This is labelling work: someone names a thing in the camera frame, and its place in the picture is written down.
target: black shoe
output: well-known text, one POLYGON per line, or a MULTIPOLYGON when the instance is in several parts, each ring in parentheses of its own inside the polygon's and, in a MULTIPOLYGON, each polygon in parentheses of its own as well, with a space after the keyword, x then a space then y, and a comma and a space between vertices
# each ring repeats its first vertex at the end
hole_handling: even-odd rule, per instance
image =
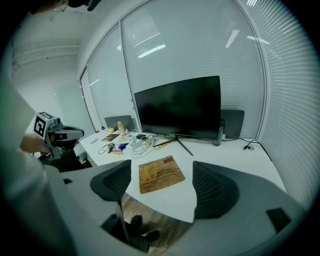
POLYGON ((141 215, 135 215, 130 221, 130 227, 136 232, 139 231, 141 225, 143 223, 143 218, 141 215))
POLYGON ((145 238, 149 242, 149 244, 157 241, 159 239, 159 237, 160 237, 159 230, 152 231, 145 236, 145 238))

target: brown mat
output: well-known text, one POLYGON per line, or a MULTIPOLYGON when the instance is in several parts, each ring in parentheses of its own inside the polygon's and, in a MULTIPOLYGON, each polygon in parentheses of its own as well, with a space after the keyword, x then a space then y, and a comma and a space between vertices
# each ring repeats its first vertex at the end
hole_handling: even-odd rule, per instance
POLYGON ((141 194, 169 187, 185 179, 172 155, 139 165, 141 194))

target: window blind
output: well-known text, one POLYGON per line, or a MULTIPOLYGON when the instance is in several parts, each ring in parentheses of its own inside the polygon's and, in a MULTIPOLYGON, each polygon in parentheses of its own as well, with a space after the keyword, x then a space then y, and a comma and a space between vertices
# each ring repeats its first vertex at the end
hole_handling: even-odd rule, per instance
POLYGON ((122 50, 120 28, 116 25, 88 60, 91 94, 102 125, 108 126, 107 117, 130 115, 138 128, 122 50))
POLYGON ((241 137, 256 136, 264 104, 262 60, 257 44, 247 39, 253 34, 235 3, 152 0, 121 24, 133 93, 220 76, 221 108, 244 110, 241 137))
POLYGON ((270 103, 261 142, 289 195, 305 208, 320 186, 320 62, 303 27, 275 0, 238 0, 265 49, 270 103))

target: monitor stand leg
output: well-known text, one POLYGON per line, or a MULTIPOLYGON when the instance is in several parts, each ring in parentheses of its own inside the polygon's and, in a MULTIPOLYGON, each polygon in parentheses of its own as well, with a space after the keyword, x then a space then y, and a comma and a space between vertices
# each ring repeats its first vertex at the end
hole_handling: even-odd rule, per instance
POLYGON ((179 144, 180 144, 191 156, 194 156, 194 155, 186 148, 186 146, 182 144, 182 142, 179 140, 179 138, 178 138, 177 136, 176 136, 175 138, 173 138, 173 139, 170 139, 170 140, 165 141, 165 142, 163 142, 163 143, 160 143, 160 144, 158 144, 158 145, 154 145, 154 147, 158 147, 158 146, 161 146, 161 145, 164 145, 164 144, 168 144, 168 143, 170 143, 170 142, 175 142, 175 141, 179 142, 179 144))

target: monitor screen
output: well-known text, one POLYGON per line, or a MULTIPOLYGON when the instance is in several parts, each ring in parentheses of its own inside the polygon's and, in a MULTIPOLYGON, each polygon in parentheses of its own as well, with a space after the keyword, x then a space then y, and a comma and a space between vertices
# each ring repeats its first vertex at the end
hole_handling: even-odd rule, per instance
POLYGON ((144 133, 217 140, 220 77, 173 82, 134 94, 144 133))

